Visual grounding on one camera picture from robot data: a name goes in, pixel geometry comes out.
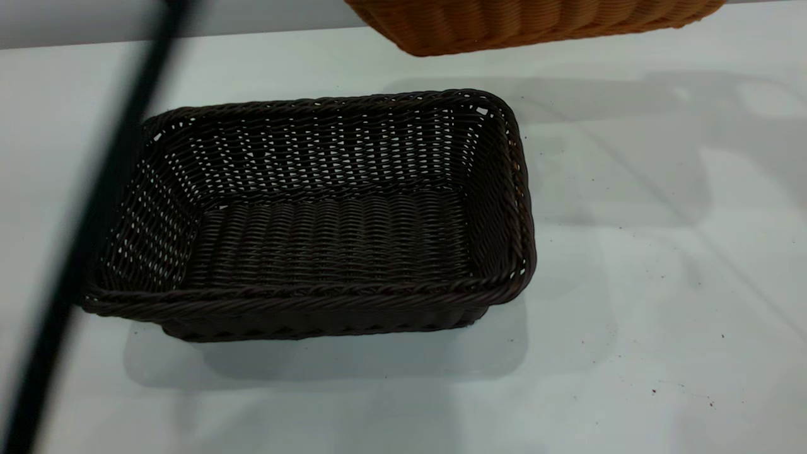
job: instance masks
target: white surface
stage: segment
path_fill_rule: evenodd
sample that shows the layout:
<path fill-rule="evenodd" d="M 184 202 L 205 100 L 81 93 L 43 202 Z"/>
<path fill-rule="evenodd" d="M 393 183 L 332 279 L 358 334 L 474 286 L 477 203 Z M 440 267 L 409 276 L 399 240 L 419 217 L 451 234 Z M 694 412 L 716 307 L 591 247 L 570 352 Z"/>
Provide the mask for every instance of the white surface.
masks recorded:
<path fill-rule="evenodd" d="M 142 40 L 165 0 L 0 0 L 0 48 Z M 187 36 L 364 25 L 342 0 L 200 0 Z"/>
<path fill-rule="evenodd" d="M 807 451 L 805 23 L 807 2 L 748 4 L 681 31 L 429 59 L 369 29 L 186 41 L 155 111 L 503 97 L 539 268 L 517 301 L 435 334 L 196 346 L 82 314 L 42 452 Z M 139 49 L 0 52 L 4 385 Z"/>

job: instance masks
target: basket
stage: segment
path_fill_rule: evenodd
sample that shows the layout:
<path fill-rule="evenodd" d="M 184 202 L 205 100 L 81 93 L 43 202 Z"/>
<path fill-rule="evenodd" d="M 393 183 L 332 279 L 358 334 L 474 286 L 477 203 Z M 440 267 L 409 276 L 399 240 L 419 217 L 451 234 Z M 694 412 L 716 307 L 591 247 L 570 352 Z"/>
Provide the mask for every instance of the basket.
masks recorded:
<path fill-rule="evenodd" d="M 535 269 L 518 126 L 476 90 L 144 123 L 83 308 L 188 341 L 467 326 Z"/>
<path fill-rule="evenodd" d="M 725 0 L 345 0 L 418 57 L 683 27 Z"/>

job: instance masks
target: basket base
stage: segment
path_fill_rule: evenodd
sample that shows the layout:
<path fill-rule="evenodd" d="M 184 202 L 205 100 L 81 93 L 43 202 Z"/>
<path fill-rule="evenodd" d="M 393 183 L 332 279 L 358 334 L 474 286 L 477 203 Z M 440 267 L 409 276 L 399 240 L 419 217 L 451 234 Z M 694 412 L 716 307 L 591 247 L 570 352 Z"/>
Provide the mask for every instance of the basket base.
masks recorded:
<path fill-rule="evenodd" d="M 430 283 L 471 276 L 464 195 L 234 204 L 205 213 L 183 289 Z"/>
<path fill-rule="evenodd" d="M 187 342 L 257 339 L 296 340 L 320 336 L 439 331 L 463 328 L 482 318 L 487 308 L 442 313 L 306 313 L 166 322 L 163 331 Z"/>

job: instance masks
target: wicker basket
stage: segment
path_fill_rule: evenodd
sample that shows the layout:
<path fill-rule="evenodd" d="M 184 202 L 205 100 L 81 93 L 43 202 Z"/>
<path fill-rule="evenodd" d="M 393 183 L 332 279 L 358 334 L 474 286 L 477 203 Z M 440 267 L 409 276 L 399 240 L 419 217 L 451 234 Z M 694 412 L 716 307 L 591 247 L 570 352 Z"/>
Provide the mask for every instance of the wicker basket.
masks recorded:
<path fill-rule="evenodd" d="M 345 0 L 407 53 L 424 57 L 683 27 L 725 0 Z"/>
<path fill-rule="evenodd" d="M 467 326 L 535 268 L 518 126 L 476 90 L 144 124 L 84 309 L 189 341 Z"/>

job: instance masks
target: orange wicker basket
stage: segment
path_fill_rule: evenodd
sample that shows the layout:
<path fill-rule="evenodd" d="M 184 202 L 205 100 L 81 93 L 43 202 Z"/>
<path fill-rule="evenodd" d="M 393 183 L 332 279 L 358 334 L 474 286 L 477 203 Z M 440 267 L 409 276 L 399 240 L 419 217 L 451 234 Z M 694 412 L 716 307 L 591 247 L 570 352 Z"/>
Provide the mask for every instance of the orange wicker basket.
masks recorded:
<path fill-rule="evenodd" d="M 725 0 L 345 0 L 418 57 L 683 27 Z"/>

